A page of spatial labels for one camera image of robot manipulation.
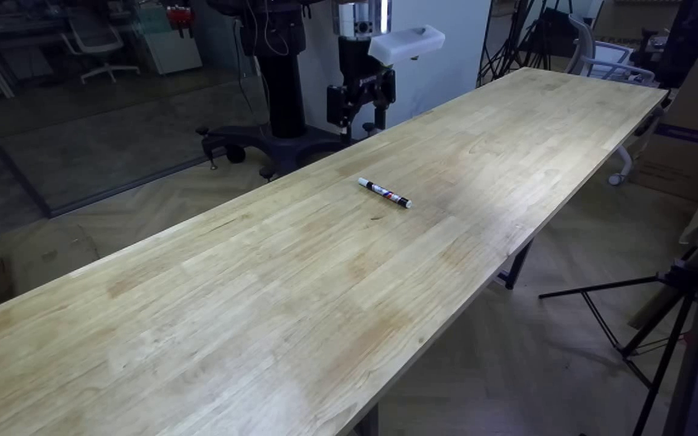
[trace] tripod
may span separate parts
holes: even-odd
[[[620,343],[607,323],[604,319],[600,310],[593,306],[589,293],[595,290],[614,290],[614,289],[627,289],[627,286],[643,286],[643,283],[664,283],[664,303],[647,318],[647,323],[639,326],[639,332],[627,341]],[[591,310],[593,319],[599,323],[600,332],[607,336],[610,346],[620,353],[620,358],[627,363],[627,369],[647,384],[647,398],[643,404],[643,412],[635,423],[635,436],[643,433],[647,416],[655,406],[655,400],[660,395],[661,381],[667,376],[674,346],[683,332],[685,318],[690,312],[692,301],[698,298],[698,246],[689,249],[679,262],[674,262],[664,274],[655,275],[639,275],[627,281],[614,281],[614,283],[599,283],[599,286],[581,286],[581,289],[566,289],[555,293],[541,293],[541,301],[563,298],[563,296],[581,296],[587,308]],[[660,323],[674,310],[674,306],[681,303],[671,335],[664,343],[661,361],[651,377],[647,377],[639,366],[632,361],[637,356],[637,348],[651,335]]]
[[[534,0],[517,2],[508,36],[504,39],[498,51],[490,55],[485,46],[477,83],[485,83],[490,72],[492,72],[490,80],[497,80],[506,74],[508,69],[514,69],[514,66],[523,67],[523,66],[534,66],[534,60],[538,60],[543,69],[551,69],[551,52],[548,52],[551,43],[546,40],[546,23],[543,23],[543,11],[548,9],[548,0],[541,2],[535,22],[526,23],[534,6],[538,6]]]

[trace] wooden table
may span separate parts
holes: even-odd
[[[348,428],[661,97],[518,69],[0,306],[0,433]]]

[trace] table leg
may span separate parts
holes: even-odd
[[[523,245],[523,249],[514,256],[514,263],[511,263],[511,270],[502,270],[502,274],[497,274],[498,275],[498,281],[504,281],[504,289],[506,290],[514,290],[514,286],[517,286],[517,281],[518,281],[518,274],[520,274],[520,268],[523,268],[523,262],[526,262],[526,254],[528,254],[528,246],[531,246],[534,241],[528,241],[528,245]]]
[[[355,436],[378,436],[378,406],[368,410],[368,413],[353,427]]]

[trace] small object on table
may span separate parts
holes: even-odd
[[[399,195],[399,193],[395,193],[395,191],[389,191],[389,189],[385,189],[385,187],[378,187],[378,184],[374,184],[370,178],[359,177],[355,181],[359,181],[359,187],[363,187],[363,189],[368,189],[368,191],[374,191],[374,193],[378,193],[378,195],[398,204],[399,207],[411,207],[411,200],[410,200],[410,199],[405,199],[405,195]]]

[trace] office chair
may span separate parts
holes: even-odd
[[[139,66],[111,66],[108,63],[108,55],[113,51],[120,51],[123,40],[119,36],[119,31],[108,22],[105,22],[96,11],[76,9],[68,17],[68,27],[73,31],[71,36],[63,34],[68,51],[78,59],[85,55],[85,59],[96,59],[101,63],[99,67],[91,67],[91,69],[79,74],[83,85],[95,74],[108,74],[108,80],[116,83],[113,72],[120,72],[120,69],[131,69],[131,72],[140,74]]]
[[[595,40],[591,27],[574,14],[569,14],[569,23],[576,28],[576,46],[566,66],[569,74],[656,86],[651,69],[631,66],[632,48]],[[620,145],[615,155],[620,157],[620,169],[607,177],[614,187],[623,184],[632,172],[632,155],[626,145]]]

